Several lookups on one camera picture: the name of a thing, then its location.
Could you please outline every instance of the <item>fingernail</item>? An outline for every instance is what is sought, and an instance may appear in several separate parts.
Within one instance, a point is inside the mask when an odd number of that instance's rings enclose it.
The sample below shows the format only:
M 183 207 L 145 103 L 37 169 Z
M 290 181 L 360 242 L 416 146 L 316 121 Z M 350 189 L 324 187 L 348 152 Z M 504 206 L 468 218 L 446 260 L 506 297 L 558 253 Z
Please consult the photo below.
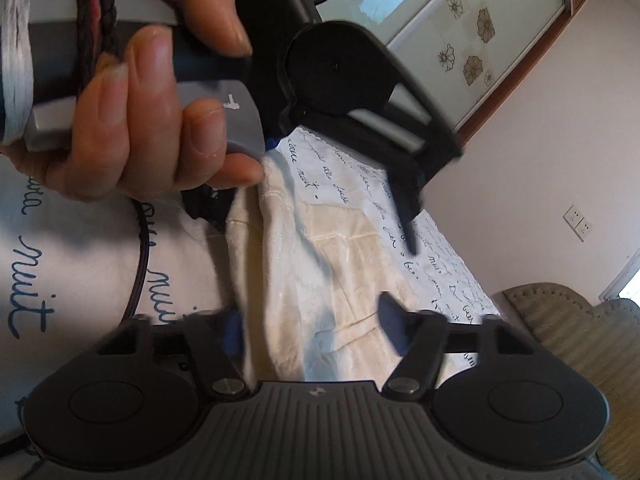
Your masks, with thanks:
M 95 62 L 95 74 L 99 74 L 108 68 L 118 66 L 120 61 L 113 54 L 107 52 L 101 52 L 98 54 L 98 59 Z
M 222 106 L 188 124 L 191 143 L 201 154 L 210 155 L 224 145 L 226 141 L 226 121 Z
M 250 56 L 254 52 L 254 48 L 251 46 L 251 41 L 249 41 L 249 36 L 244 30 L 242 23 L 238 19 L 236 22 L 236 38 L 238 39 L 238 45 L 241 49 L 241 56 Z
M 151 37 L 134 49 L 136 75 L 142 86 L 156 93 L 174 79 L 174 48 L 171 29 L 156 27 Z
M 127 65 L 120 64 L 102 74 L 98 118 L 107 126 L 115 126 L 127 119 Z

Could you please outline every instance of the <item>black mechanical device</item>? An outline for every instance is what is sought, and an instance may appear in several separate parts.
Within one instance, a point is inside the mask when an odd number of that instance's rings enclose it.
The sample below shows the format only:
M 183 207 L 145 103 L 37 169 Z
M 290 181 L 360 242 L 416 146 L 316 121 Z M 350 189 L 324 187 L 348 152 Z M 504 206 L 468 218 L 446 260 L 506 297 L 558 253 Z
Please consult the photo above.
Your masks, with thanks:
M 251 391 L 207 316 L 127 320 L 26 401 L 44 458 L 26 478 L 609 478 L 593 457 L 606 400 L 538 343 L 500 319 L 409 313 L 386 293 L 379 317 L 403 355 L 382 392 L 373 382 Z M 478 362 L 435 388 L 447 352 Z

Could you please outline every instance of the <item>beige chair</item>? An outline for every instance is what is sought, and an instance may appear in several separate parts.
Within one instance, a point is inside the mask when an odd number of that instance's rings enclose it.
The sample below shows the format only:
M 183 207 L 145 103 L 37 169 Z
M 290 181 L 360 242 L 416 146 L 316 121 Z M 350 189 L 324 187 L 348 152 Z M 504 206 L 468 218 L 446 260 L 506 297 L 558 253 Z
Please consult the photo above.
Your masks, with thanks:
M 555 283 L 518 286 L 494 298 L 503 317 L 599 388 L 611 417 L 598 450 L 618 480 L 640 478 L 640 308 L 631 300 L 592 306 Z

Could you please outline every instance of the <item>black cable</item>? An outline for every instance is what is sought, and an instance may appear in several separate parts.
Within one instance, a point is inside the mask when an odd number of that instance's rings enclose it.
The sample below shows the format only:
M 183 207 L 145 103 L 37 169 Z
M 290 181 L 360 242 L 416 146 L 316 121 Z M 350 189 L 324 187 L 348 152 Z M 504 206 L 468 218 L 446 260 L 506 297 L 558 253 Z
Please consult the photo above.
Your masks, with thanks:
M 136 210 L 140 228 L 140 259 L 138 260 L 138 270 L 136 271 L 136 279 L 133 282 L 129 302 L 122 316 L 123 320 L 133 317 L 136 313 L 142 296 L 142 289 L 145 286 L 146 268 L 149 265 L 149 225 L 146 223 L 145 211 L 142 209 L 142 204 L 137 200 L 131 199 L 131 203 Z

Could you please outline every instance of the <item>white thread wrapping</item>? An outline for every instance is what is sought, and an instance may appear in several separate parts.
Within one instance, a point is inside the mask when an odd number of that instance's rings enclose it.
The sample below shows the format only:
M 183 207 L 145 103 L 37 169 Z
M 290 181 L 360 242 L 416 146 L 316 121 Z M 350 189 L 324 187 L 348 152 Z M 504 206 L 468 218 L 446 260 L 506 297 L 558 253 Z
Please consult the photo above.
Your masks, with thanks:
M 29 39 L 31 0 L 3 0 L 0 16 L 4 136 L 9 145 L 20 139 L 33 107 L 33 61 Z

